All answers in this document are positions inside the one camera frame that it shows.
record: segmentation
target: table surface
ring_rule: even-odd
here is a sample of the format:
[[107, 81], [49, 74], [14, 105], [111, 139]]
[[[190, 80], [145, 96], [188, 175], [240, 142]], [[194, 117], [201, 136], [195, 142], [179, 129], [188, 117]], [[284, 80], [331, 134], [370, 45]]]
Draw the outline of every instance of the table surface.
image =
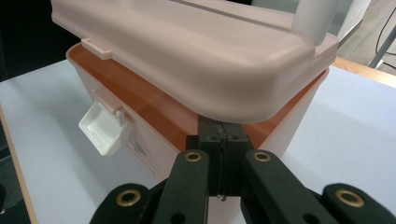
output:
[[[347, 183], [396, 214], [396, 79], [369, 78], [331, 66], [281, 159], [316, 192]], [[33, 223], [88, 223], [115, 187], [157, 183], [127, 148], [99, 155], [78, 128], [91, 104], [66, 61], [0, 83], [0, 115]]]

